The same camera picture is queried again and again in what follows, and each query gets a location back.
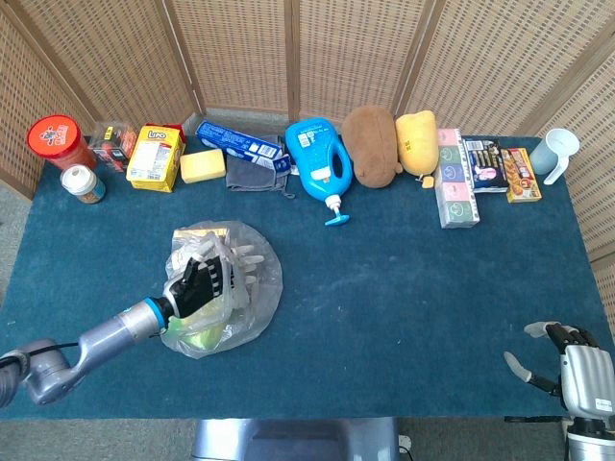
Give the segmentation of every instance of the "red container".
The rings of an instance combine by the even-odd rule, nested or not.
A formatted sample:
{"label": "red container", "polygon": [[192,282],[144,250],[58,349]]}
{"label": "red container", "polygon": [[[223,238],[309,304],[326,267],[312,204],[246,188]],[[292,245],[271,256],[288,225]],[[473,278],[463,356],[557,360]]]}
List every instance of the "red container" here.
{"label": "red container", "polygon": [[61,170],[71,165],[96,166],[96,156],[87,148],[79,125],[66,115],[50,115],[38,120],[28,131],[28,146],[37,156]]}

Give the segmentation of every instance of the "brown plush toy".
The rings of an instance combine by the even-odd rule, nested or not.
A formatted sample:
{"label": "brown plush toy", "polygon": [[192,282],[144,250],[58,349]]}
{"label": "brown plush toy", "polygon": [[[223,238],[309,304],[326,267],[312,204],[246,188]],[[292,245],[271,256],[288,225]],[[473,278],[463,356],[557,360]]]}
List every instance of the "brown plush toy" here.
{"label": "brown plush toy", "polygon": [[366,187],[385,187],[404,169],[398,160],[391,113],[376,106],[356,108],[342,124],[342,140],[355,164],[355,176]]}

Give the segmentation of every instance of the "clear plastic bag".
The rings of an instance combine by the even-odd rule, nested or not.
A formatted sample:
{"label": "clear plastic bag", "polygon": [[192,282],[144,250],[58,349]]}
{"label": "clear plastic bag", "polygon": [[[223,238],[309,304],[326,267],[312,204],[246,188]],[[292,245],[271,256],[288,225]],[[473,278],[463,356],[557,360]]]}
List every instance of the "clear plastic bag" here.
{"label": "clear plastic bag", "polygon": [[[258,337],[269,325],[283,289],[282,267],[273,248],[260,233],[238,221],[205,221],[175,230],[167,276],[172,279],[182,273],[190,256],[208,240],[214,245],[206,258],[219,255],[229,262],[223,280],[233,279],[233,283],[223,283],[222,295],[189,317],[171,317],[161,336],[166,346],[192,358]],[[258,255],[262,261],[253,263]]]}

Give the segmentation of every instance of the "blue table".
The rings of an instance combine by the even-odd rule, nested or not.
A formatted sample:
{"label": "blue table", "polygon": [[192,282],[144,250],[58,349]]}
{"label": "blue table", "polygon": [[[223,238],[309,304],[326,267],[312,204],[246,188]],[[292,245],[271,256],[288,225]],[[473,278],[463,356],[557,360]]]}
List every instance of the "blue table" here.
{"label": "blue table", "polygon": [[[502,138],[507,147],[537,142]],[[188,151],[200,148],[189,140]],[[0,351],[75,340],[159,296],[173,230],[208,219],[241,220],[270,241],[283,267],[278,311],[235,350],[195,361],[151,339],[65,400],[36,407],[22,391],[0,418],[556,414],[556,400],[504,363],[511,350],[556,375],[555,348],[523,326],[580,324],[612,349],[564,181],[542,186],[535,204],[479,195],[481,222],[469,230],[441,230],[433,191],[410,175],[379,190],[355,182],[342,206],[351,221],[327,229],[331,212],[297,178],[297,198],[287,200],[228,192],[224,180],[134,190],[99,173],[108,195],[83,206],[45,168],[0,311]]]}

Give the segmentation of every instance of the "black cable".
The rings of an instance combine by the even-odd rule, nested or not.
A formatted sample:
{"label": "black cable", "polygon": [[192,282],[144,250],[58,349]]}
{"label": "black cable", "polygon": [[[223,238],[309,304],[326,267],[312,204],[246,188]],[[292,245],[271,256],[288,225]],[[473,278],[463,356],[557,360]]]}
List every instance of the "black cable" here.
{"label": "black cable", "polygon": [[406,451],[406,454],[409,456],[410,461],[414,461],[414,458],[412,457],[412,453],[410,453],[410,450],[407,449],[406,447],[403,447],[400,445],[400,449],[404,449]]}
{"label": "black cable", "polygon": [[[32,352],[25,352],[30,356],[33,355],[39,355],[40,353],[44,353],[44,352],[49,352],[49,351],[56,351],[58,349],[64,349],[64,348],[74,348],[75,346],[79,346],[79,343],[63,343],[63,344],[54,344],[53,346],[46,346],[44,348],[40,348],[40,349],[35,349]],[[7,365],[11,365],[12,363],[18,363],[19,359],[17,357],[3,357],[0,358],[0,368],[1,367],[6,367]]]}
{"label": "black cable", "polygon": [[566,432],[566,442],[564,442],[564,461],[570,459],[570,442],[568,442],[568,432]]}
{"label": "black cable", "polygon": [[559,423],[561,416],[504,416],[505,423]]}

